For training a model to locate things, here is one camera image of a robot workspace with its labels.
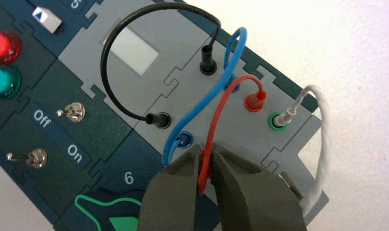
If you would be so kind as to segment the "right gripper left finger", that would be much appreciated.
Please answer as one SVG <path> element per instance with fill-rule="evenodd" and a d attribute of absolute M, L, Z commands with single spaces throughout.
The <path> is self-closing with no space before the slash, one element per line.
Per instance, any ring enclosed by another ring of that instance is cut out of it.
<path fill-rule="evenodd" d="M 192 231 L 201 148 L 194 145 L 149 182 L 139 212 L 139 231 Z"/>

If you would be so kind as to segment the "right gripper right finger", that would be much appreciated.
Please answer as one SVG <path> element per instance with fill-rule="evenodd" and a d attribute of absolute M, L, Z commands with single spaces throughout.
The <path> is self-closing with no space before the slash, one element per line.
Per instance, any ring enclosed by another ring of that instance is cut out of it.
<path fill-rule="evenodd" d="M 299 201 L 276 174 L 218 144 L 212 176 L 224 231 L 305 231 Z"/>

